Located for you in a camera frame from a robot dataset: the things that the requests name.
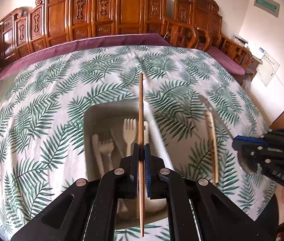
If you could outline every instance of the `white container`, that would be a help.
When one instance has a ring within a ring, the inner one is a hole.
[[[125,148],[126,145],[123,145],[123,121],[124,118],[137,118],[139,112],[139,103],[138,99],[136,100],[122,100],[116,102],[110,102],[105,104],[98,104],[90,107],[84,114],[84,146],[85,146],[85,156],[86,156],[86,164],[87,164],[87,178],[89,181],[96,180],[101,178],[97,163],[93,154],[92,145],[91,145],[91,137],[93,134],[98,133],[97,131],[104,131],[106,129],[110,129],[112,126],[112,122],[114,120],[115,123],[113,125],[118,127],[118,123],[120,123],[120,129],[117,129],[116,133],[114,133],[115,137],[114,142],[115,145],[121,145],[122,148]],[[149,138],[150,138],[150,149],[151,154],[153,156],[157,156],[163,159],[164,165],[166,168],[174,169],[170,157],[166,151],[165,144],[162,140],[161,133],[154,119],[154,115],[151,107],[147,102],[144,101],[144,120],[149,123]],[[116,168],[119,164],[120,155],[117,157],[113,157],[112,160],[114,164],[114,168]],[[158,221],[167,217],[167,209],[163,209],[156,213],[146,213],[146,224]],[[139,224],[138,219],[130,219],[121,221],[116,221],[116,229],[129,228],[133,226],[137,226]]]

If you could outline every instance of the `carved wooden sofa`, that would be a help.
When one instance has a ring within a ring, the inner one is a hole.
[[[202,41],[205,41],[204,36],[210,35],[212,46],[207,52],[231,74],[244,75],[252,55],[221,33],[222,17],[218,11],[219,6],[214,0],[174,0],[174,19],[198,29]]]
[[[166,0],[36,0],[0,21],[0,65],[67,41],[119,34],[159,33],[173,46],[199,45],[198,31],[164,16]]]

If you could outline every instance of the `leaf print fabric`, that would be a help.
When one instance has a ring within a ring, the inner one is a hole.
[[[211,146],[198,95],[209,99],[234,135],[266,129],[257,108],[209,54],[162,46],[115,46],[76,51],[25,67],[0,104],[0,236],[22,226],[78,178],[88,178],[84,112],[91,106],[138,97],[145,100],[175,169],[184,177],[211,179]],[[223,126],[215,122],[217,187],[256,219],[276,184],[239,167]],[[115,231],[115,241],[139,238],[139,227]],[[169,240],[168,220],[146,225],[150,240]]]

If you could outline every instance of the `silver screw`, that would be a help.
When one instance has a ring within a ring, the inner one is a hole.
[[[199,184],[200,184],[201,186],[206,186],[208,183],[209,183],[209,182],[208,182],[207,179],[205,179],[205,178],[200,178],[200,179],[199,179]]]
[[[76,185],[79,186],[79,187],[85,186],[86,185],[86,180],[83,179],[83,178],[78,179],[78,180],[76,180]]]
[[[170,170],[167,169],[167,168],[162,168],[162,169],[160,169],[160,173],[162,175],[167,175],[167,174],[170,174]]]
[[[117,174],[117,175],[122,175],[124,173],[124,169],[117,168],[116,170],[114,170],[114,173]]]

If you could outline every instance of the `cable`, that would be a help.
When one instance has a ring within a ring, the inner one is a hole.
[[[274,75],[278,78],[279,82],[282,84],[282,86],[284,87],[284,84],[282,83],[282,81],[279,79],[279,77],[277,76],[277,73],[276,71],[274,70],[274,68],[272,67],[272,64],[269,63],[269,65],[271,66],[271,68],[273,69],[274,71]]]

